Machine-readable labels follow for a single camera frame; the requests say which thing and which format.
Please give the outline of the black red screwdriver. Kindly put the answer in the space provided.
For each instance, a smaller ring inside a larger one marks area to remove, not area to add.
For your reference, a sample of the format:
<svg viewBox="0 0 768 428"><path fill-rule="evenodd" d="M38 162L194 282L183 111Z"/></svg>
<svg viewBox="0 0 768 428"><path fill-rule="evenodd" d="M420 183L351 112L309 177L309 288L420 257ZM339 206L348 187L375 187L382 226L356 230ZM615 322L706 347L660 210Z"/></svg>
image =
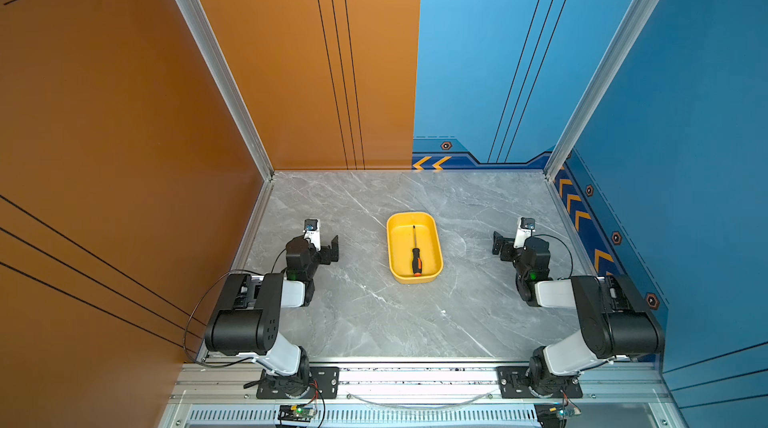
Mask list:
<svg viewBox="0 0 768 428"><path fill-rule="evenodd" d="M420 248L418 246L417 229L415 225L412 226L412 234L413 234L413 248L412 248L411 269L414 277L420 277L423 273L423 268L422 268Z"/></svg>

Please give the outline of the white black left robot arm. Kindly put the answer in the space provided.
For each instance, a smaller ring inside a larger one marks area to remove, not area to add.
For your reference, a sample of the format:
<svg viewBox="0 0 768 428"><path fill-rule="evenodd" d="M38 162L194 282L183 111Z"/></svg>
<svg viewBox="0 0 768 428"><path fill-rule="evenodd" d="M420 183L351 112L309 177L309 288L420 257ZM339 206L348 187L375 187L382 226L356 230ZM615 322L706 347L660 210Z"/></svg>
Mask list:
<svg viewBox="0 0 768 428"><path fill-rule="evenodd" d="M306 350L280 333L284 309L309 306L314 276L339 260L339 238L326 246L303 236L286 244L286 268L263 276L230 274L209 318L204 343L210 352L236 356L263 368L258 385L286 397L301 397L311 386Z"/></svg>

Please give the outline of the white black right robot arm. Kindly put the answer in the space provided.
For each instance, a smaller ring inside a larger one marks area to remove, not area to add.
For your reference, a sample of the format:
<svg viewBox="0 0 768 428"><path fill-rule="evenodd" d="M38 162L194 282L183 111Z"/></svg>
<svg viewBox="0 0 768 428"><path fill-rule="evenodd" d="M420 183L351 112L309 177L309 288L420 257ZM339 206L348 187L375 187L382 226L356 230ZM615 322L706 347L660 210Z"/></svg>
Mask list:
<svg viewBox="0 0 768 428"><path fill-rule="evenodd" d="M561 395L579 376L621 357L642 358L663 351L664 334L626 276L550 277L549 243L530 230L515 237L495 231L492 253L515 269L520 298L535 308L567 309L577 314L572 335L534 350L528 368L509 383L524 383L541 398Z"/></svg>

